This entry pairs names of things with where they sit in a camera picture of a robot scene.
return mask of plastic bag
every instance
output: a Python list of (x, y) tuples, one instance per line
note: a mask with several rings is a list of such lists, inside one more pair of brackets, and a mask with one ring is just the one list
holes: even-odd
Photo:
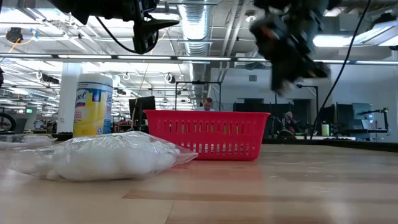
[(9, 168), (49, 180), (113, 180), (147, 177), (197, 156), (165, 140), (132, 131), (14, 151)]
[(50, 134), (10, 134), (0, 136), (1, 149), (36, 149), (51, 146), (54, 139)]

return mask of basket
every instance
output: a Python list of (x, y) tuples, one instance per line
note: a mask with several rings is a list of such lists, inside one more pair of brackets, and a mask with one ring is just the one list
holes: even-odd
[(269, 113), (145, 110), (151, 135), (199, 153), (197, 159), (259, 157)]

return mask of air duct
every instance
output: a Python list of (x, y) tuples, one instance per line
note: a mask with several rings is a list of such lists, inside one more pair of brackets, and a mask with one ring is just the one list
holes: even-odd
[[(181, 15), (181, 27), (185, 40), (209, 40), (210, 39), (210, 6), (188, 4), (179, 5)], [(185, 52), (189, 56), (209, 55), (209, 44), (185, 43)], [(210, 79), (210, 66), (205, 63), (191, 63), (189, 65), (190, 79), (192, 81), (208, 81)], [(203, 87), (193, 86), (196, 99), (203, 98)]]

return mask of desk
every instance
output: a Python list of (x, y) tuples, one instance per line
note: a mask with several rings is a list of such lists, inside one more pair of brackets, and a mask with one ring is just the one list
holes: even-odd
[(256, 162), (193, 161), (145, 180), (53, 182), (4, 167), (3, 224), (398, 223), (398, 154), (265, 145)]

